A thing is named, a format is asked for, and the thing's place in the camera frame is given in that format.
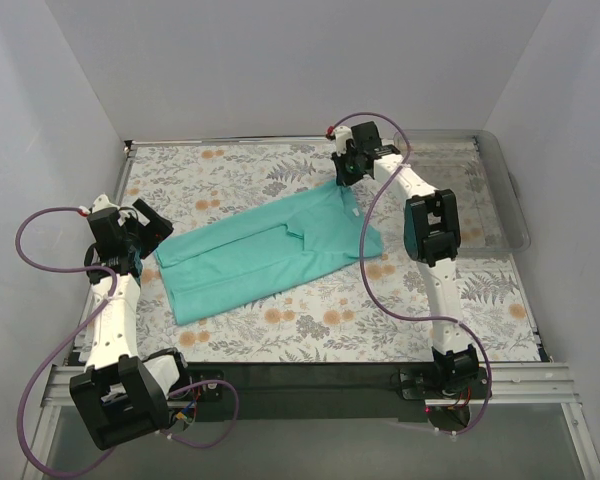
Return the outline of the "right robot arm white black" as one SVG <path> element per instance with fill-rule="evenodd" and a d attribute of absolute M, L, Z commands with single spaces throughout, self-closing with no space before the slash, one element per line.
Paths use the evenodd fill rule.
<path fill-rule="evenodd" d="M 455 397 L 478 377 L 479 360 L 474 342 L 462 328 L 456 259 L 461 234 L 456 196 L 438 189 L 409 164 L 410 148 L 401 151 L 385 144 L 372 121 L 327 130 L 335 144 L 331 159 L 336 181 L 351 186 L 368 176 L 403 206 L 403 244 L 416 262 L 425 283 L 433 326 L 432 384 L 444 397 Z"/>

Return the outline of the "teal green t-shirt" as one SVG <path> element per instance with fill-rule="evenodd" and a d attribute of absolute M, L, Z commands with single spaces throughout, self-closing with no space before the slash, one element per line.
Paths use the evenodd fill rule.
<path fill-rule="evenodd" d="M 327 182 L 165 240 L 155 257 L 177 325 L 383 253 L 353 191 Z"/>

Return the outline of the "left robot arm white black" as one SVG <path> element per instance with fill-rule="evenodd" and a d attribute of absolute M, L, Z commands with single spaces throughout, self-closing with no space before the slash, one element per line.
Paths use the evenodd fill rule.
<path fill-rule="evenodd" d="M 170 424 L 168 398 L 185 398 L 193 377 L 174 348 L 138 354 L 143 261 L 173 231 L 143 200 L 124 207 L 98 196 L 85 213 L 94 242 L 84 265 L 98 303 L 90 353 L 69 391 L 95 445 L 108 450 Z"/>

